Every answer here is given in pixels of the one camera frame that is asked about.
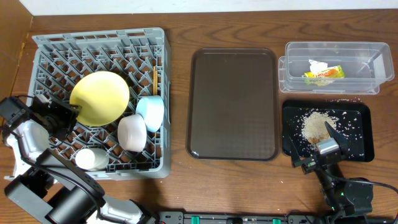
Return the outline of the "yellow plate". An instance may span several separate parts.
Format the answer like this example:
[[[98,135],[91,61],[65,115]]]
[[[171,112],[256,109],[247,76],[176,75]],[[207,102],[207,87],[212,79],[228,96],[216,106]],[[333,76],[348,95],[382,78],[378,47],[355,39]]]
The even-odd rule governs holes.
[[[77,121],[86,126],[103,126],[117,120],[129,103],[126,81],[113,72],[85,76],[73,88],[70,104],[81,107]]]

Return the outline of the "white pink bowl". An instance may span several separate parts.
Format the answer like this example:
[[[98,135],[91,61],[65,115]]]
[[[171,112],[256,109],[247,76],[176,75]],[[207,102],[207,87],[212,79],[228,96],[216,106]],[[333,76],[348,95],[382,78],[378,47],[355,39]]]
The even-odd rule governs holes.
[[[146,145],[147,130],[139,114],[130,115],[118,124],[118,142],[125,151],[141,152]]]

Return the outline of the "green orange snack wrapper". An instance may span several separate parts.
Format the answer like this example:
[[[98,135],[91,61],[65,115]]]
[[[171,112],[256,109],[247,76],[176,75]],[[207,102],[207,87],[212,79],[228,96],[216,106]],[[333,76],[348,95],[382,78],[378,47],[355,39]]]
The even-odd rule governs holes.
[[[303,74],[304,81],[308,85],[326,86],[333,83],[329,78],[344,78],[345,73],[340,65],[328,67],[319,73],[305,72]]]

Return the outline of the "white tissue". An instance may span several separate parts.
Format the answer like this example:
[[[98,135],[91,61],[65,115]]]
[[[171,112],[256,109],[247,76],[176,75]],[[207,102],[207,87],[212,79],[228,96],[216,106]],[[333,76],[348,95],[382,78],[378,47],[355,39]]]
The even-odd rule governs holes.
[[[328,68],[328,64],[325,62],[319,62],[316,60],[309,60],[308,62],[310,63],[310,71],[313,74],[321,73]]]

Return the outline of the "light blue bowl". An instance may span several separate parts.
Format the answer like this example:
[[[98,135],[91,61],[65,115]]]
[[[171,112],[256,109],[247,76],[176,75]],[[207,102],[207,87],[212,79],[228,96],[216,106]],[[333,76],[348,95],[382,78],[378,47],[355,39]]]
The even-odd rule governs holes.
[[[165,106],[161,96],[143,96],[136,106],[136,113],[141,115],[148,131],[155,133],[162,125]]]

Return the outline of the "wooden chopstick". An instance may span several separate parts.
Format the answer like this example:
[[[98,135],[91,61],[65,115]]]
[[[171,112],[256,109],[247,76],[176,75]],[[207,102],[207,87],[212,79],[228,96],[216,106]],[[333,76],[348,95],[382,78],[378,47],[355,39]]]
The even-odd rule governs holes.
[[[154,65],[154,72],[153,72],[153,94],[157,95],[158,93],[158,72],[157,67]]]
[[[156,66],[153,66],[153,84],[152,84],[152,94],[156,95],[157,94],[157,69]]]

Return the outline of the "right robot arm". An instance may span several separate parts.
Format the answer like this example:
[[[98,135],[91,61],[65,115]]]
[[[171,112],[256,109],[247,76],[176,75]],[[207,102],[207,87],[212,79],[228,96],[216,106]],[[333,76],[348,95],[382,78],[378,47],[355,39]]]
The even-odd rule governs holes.
[[[316,151],[305,159],[293,147],[292,166],[301,167],[304,174],[316,174],[325,201],[336,212],[334,219],[366,215],[373,210],[373,186],[367,179],[343,176],[338,163],[348,158],[349,142],[328,122],[324,125],[329,138],[317,143]]]

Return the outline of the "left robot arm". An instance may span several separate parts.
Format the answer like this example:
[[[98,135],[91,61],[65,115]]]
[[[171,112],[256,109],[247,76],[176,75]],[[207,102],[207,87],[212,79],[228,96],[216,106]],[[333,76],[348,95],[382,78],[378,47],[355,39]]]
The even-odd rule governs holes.
[[[41,223],[158,223],[160,218],[133,200],[107,196],[95,179],[60,156],[49,138],[65,140],[81,107],[33,97],[1,100],[3,143],[28,166],[4,189],[15,204]]]

